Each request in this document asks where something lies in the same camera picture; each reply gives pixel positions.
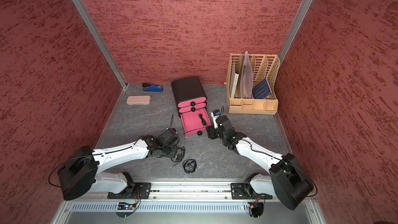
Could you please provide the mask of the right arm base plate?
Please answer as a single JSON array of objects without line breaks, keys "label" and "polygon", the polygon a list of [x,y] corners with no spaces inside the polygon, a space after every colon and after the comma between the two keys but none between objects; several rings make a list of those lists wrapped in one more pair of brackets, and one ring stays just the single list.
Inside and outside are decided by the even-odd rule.
[{"label": "right arm base plate", "polygon": [[271,200],[273,196],[258,194],[249,183],[231,183],[231,196],[233,200]]}]

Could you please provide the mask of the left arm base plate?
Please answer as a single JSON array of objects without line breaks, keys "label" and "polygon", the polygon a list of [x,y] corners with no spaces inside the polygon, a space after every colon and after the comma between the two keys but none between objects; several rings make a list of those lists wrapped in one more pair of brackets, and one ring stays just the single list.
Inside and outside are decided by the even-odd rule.
[{"label": "left arm base plate", "polygon": [[109,192],[108,199],[139,200],[148,199],[151,191],[151,183],[132,183],[118,194]]}]

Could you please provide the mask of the black pink drawer cabinet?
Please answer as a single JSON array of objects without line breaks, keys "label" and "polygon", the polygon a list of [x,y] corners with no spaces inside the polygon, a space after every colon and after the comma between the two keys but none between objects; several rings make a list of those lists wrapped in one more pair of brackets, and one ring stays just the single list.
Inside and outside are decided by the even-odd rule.
[{"label": "black pink drawer cabinet", "polygon": [[211,122],[207,113],[207,95],[197,76],[174,80],[171,83],[178,116],[181,118],[186,136],[201,136],[205,131],[199,118],[202,114],[207,122]]}]

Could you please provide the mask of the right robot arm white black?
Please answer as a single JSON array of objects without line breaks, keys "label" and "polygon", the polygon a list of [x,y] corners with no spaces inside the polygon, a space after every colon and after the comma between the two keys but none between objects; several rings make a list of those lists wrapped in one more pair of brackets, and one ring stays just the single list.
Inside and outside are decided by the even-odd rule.
[{"label": "right robot arm white black", "polygon": [[247,135],[235,131],[226,115],[212,116],[212,126],[207,127],[207,132],[210,139],[221,139],[228,150],[250,159],[269,174],[270,179],[262,174],[248,178],[247,196],[251,193],[273,196],[294,210],[305,198],[312,196],[313,190],[317,190],[293,154],[282,155],[260,146]]}]

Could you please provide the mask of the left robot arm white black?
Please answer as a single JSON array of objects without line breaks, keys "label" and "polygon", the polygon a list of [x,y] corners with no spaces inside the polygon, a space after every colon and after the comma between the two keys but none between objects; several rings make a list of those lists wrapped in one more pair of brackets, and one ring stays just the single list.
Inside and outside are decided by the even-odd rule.
[{"label": "left robot arm white black", "polygon": [[65,201],[85,194],[104,192],[108,199],[147,199],[151,185],[136,184],[128,172],[108,173],[107,170],[133,160],[170,158],[175,164],[182,161],[185,148],[174,128],[167,128],[158,137],[141,136],[120,146],[91,149],[83,146],[55,169],[59,188]]}]

